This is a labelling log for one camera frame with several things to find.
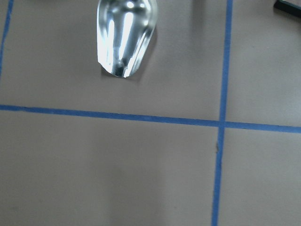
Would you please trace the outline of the black tray with glasses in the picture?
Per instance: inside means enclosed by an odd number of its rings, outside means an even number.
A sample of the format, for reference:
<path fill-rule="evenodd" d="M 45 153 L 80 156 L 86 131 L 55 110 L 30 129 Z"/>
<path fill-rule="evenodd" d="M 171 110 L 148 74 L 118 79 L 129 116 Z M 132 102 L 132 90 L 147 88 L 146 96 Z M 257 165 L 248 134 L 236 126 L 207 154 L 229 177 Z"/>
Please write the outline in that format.
<path fill-rule="evenodd" d="M 301 17 L 301 0 L 277 0 L 274 3 L 274 8 L 298 18 Z"/>

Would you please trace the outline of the metal scoop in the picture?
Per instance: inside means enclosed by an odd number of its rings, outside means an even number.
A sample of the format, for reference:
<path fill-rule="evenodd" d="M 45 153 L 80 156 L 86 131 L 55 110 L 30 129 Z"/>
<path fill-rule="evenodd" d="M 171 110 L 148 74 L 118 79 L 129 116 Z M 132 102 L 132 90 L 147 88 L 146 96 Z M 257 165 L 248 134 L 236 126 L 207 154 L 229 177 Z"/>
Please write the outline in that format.
<path fill-rule="evenodd" d="M 158 19 L 155 0 L 101 0 L 96 14 L 97 61 L 128 78 L 139 69 Z"/>

